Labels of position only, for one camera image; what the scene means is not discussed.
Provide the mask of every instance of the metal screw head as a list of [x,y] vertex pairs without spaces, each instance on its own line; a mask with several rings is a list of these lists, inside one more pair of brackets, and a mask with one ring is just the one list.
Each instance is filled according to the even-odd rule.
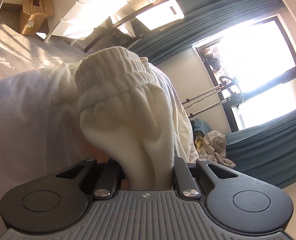
[[197,197],[199,192],[195,189],[186,189],[183,191],[183,195],[186,197]]
[[110,195],[110,191],[105,189],[105,188],[100,188],[100,189],[97,189],[94,194],[97,196],[97,197],[108,197]]

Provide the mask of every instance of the circular pad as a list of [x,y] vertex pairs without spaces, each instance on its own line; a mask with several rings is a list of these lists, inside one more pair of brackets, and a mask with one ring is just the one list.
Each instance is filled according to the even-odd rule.
[[60,196],[48,190],[31,192],[23,199],[23,206],[34,212],[44,212],[54,209],[60,203]]
[[233,197],[233,203],[247,212],[261,212],[270,206],[270,199],[261,192],[247,190],[237,193]]

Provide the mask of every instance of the teal curtain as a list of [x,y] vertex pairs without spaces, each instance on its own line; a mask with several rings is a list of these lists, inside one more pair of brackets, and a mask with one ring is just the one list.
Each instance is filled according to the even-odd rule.
[[203,38],[284,6],[282,0],[177,0],[185,18],[130,50],[158,64]]
[[296,182],[296,110],[226,140],[226,157],[237,171],[280,188]]

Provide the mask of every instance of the crumpled fabric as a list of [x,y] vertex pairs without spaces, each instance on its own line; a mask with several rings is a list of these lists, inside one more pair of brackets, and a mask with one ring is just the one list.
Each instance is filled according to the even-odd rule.
[[203,138],[203,145],[199,148],[199,157],[229,168],[236,164],[226,158],[226,138],[221,132],[212,130]]

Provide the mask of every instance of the cardboard box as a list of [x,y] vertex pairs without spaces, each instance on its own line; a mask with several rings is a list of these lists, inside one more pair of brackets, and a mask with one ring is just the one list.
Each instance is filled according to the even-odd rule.
[[43,21],[51,15],[54,15],[52,0],[23,0],[20,33],[34,36]]

